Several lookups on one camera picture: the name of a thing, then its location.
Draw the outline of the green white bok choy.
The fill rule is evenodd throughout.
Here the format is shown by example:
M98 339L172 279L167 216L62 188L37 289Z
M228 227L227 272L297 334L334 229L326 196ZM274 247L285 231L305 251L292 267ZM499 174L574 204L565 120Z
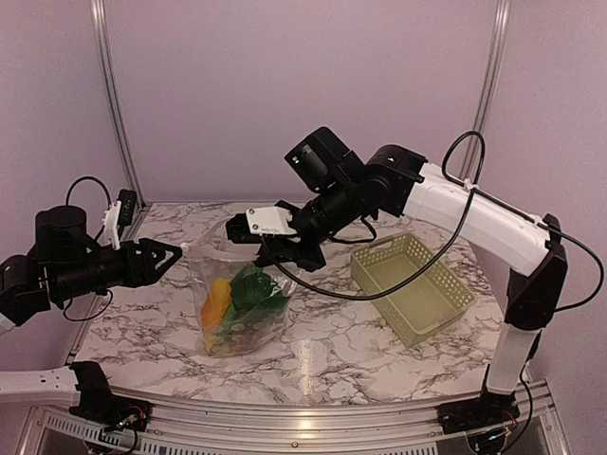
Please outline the green white bok choy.
M236 324L252 326L280 316L290 297L263 268L245 265L230 281L231 305L221 327L232 330Z

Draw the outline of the clear zip top bag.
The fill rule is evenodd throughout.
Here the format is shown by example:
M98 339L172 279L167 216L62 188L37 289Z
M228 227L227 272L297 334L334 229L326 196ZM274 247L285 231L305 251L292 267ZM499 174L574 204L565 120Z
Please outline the clear zip top bag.
M248 354L283 333L296 283L256 265L258 246L229 241L221 220L181 248L205 355Z

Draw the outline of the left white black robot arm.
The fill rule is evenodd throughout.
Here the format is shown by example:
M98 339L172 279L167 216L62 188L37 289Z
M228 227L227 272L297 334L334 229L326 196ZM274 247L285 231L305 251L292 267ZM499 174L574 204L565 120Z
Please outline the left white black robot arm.
M51 251L34 247L1 265L1 332L22 326L53 306L88 294L111 297L115 287L139 288L157 283L181 258L178 246L143 238L119 246L82 246ZM98 422L113 421L130 409L112 393L101 366L75 362L45 371L3 372L1 401L68 407Z

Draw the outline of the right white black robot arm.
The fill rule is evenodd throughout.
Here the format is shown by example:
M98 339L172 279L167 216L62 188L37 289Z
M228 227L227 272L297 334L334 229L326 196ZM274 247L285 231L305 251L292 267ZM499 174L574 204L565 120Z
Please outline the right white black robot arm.
M509 265L505 319L480 394L442 405L438 417L445 431L455 431L518 416L516 387L556 312L568 270L559 221L510 209L474 182L450 176L445 165L397 145L362 161L327 127L285 159L314 198L301 208L279 202L246 212L247 232L259 238L263 259L317 270L324 241L361 217L386 212L443 228Z

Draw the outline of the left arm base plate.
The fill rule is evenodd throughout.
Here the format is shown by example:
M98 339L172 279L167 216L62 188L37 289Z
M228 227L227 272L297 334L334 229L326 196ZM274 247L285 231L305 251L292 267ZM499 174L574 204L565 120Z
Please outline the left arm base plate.
M105 431L124 428L143 432L148 424L152 405L148 401L115 394L87 395L69 413L104 425Z

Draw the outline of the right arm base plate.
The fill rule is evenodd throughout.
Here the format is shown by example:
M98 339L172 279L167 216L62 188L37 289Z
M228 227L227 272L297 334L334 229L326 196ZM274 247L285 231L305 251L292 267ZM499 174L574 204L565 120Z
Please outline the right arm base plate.
M505 400L476 397L437 407L437 420L445 434L491 427L520 415L518 403L508 397Z

